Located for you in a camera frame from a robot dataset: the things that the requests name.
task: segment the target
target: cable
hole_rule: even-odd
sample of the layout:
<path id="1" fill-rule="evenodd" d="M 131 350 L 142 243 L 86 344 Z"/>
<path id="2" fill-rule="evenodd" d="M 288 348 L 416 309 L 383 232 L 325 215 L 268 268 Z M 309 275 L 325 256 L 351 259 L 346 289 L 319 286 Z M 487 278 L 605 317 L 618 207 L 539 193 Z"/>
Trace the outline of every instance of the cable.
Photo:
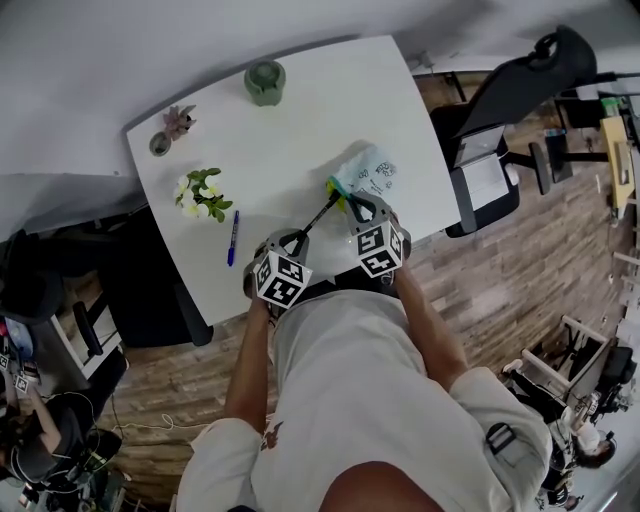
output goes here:
<path id="1" fill-rule="evenodd" d="M 122 425 L 120 425 L 120 419 L 118 418 L 118 413 L 116 412 L 116 401 L 113 397 L 113 394 L 111 395 L 111 410 L 113 411 L 113 417 L 116 420 L 116 426 L 120 429 L 120 437 L 124 440 L 124 430 L 122 430 Z"/>
<path id="2" fill-rule="evenodd" d="M 116 420 L 116 426 L 111 429 L 111 432 L 115 432 L 116 429 L 120 429 L 120 434 L 122 435 L 122 439 L 124 439 L 123 429 L 129 428 L 129 427 L 150 428 L 150 429 L 171 431 L 174 428 L 183 428 L 183 429 L 204 428 L 211 425 L 211 423 L 200 423 L 198 425 L 176 425 L 175 422 L 173 421 L 173 418 L 168 414 L 164 414 L 164 413 L 162 414 L 161 418 L 162 418 L 162 421 L 164 421 L 167 424 L 166 427 L 163 427 L 162 425 L 143 425 L 141 423 L 127 423 L 126 425 L 121 425 L 120 420 L 118 419 L 118 414 L 116 413 L 116 405 L 115 405 L 115 400 L 113 398 L 113 395 L 111 395 L 111 407 L 113 409 L 113 415 Z"/>
<path id="3" fill-rule="evenodd" d="M 78 396 L 81 396 L 82 398 L 84 398 L 84 399 L 88 402 L 89 407 L 91 407 L 91 421 L 93 421 L 93 428 L 95 429 L 96 434 L 97 434 L 97 436 L 98 436 L 98 443 L 96 444 L 96 447 L 95 447 L 93 450 L 91 450 L 91 451 L 92 451 L 92 453 L 96 453 L 96 452 L 98 451 L 98 448 L 100 447 L 100 437 L 101 437 L 101 436 L 100 436 L 100 429 L 98 429 L 98 425 L 96 424 L 96 419 L 95 419 L 95 418 L 96 418 L 96 416 L 95 416 L 95 414 L 94 414 L 93 404 L 91 403 L 91 400 L 89 400 L 89 399 L 88 399 L 85 395 L 83 395 L 82 393 L 76 393 L 75 391 L 67 391 L 67 392 L 62 393 L 62 394 L 63 394 L 63 395 L 78 395 Z M 83 470 L 83 471 L 84 471 L 85 466 L 87 465 L 87 462 L 88 462 L 88 461 L 86 461 L 86 462 L 84 463 L 84 465 L 82 466 L 82 470 Z"/>
<path id="4" fill-rule="evenodd" d="M 175 422 L 173 421 L 173 418 L 168 414 L 163 413 L 160 417 L 162 418 L 162 421 L 164 421 L 168 425 L 167 427 L 163 427 L 162 425 L 143 425 L 141 423 L 127 423 L 126 425 L 116 425 L 115 427 L 113 427 L 113 429 L 111 429 L 111 432 L 114 432 L 115 429 L 118 427 L 120 427 L 120 429 L 129 428 L 129 427 L 139 427 L 139 428 L 151 428 L 151 429 L 171 431 L 174 428 L 184 428 L 184 429 L 204 428 L 211 425 L 211 423 L 200 423 L 198 425 L 176 425 Z"/>

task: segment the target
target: hair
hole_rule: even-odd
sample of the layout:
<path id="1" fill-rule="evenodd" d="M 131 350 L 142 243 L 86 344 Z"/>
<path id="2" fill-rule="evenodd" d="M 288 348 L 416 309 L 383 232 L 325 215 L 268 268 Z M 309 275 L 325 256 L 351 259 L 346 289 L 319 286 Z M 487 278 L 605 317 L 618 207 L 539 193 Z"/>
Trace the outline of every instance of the hair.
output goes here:
<path id="1" fill-rule="evenodd" d="M 603 442 L 606 443 L 606 448 L 596 455 L 587 455 L 576 445 L 576 464 L 581 468 L 598 469 L 609 462 L 616 454 L 616 443 L 609 438 Z"/>

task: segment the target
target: small potted succulent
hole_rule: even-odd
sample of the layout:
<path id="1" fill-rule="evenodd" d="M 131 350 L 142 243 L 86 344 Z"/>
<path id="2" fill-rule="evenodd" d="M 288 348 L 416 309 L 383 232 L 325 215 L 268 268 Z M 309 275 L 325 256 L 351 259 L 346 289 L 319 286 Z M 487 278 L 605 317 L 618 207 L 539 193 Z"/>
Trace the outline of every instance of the small potted succulent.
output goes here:
<path id="1" fill-rule="evenodd" d="M 162 116 L 164 130 L 156 133 L 149 142 L 149 151 L 153 156 L 166 155 L 171 149 L 171 141 L 178 140 L 189 132 L 189 128 L 196 122 L 189 115 L 194 108 L 196 108 L 195 105 L 189 105 L 180 110 L 179 107 L 174 106 L 169 108 L 169 112 Z"/>
<path id="2" fill-rule="evenodd" d="M 186 135 L 196 120 L 192 119 L 189 113 L 196 108 L 195 105 L 189 105 L 180 110 L 179 107 L 174 106 L 169 109 L 169 113 L 164 114 L 164 132 L 167 136 L 175 141 L 183 135 Z"/>

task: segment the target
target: white table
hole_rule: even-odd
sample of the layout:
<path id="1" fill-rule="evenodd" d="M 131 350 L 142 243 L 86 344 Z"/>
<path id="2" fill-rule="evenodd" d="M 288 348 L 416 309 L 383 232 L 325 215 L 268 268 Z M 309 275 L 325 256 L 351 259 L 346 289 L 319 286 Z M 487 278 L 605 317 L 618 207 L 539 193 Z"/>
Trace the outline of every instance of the white table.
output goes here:
<path id="1" fill-rule="evenodd" d="M 177 102 L 196 105 L 197 123 L 167 155 L 155 157 L 148 149 L 163 128 L 161 112 L 127 133 L 160 232 L 209 325 L 248 309 L 242 270 L 254 249 L 276 229 L 302 228 L 311 220 L 327 200 L 332 160 L 357 141 L 378 145 L 397 166 L 385 199 L 414 241 L 460 220 L 431 120 L 391 37 L 324 46 L 279 62 L 287 82 L 276 107 L 254 105 L 239 73 Z M 222 169 L 222 191 L 234 201 L 222 224 L 185 218 L 174 206 L 177 178 L 208 167 Z M 229 268 L 236 208 L 240 225 Z M 310 238 L 307 266 L 316 280 L 356 265 L 346 218 L 337 208 Z"/>

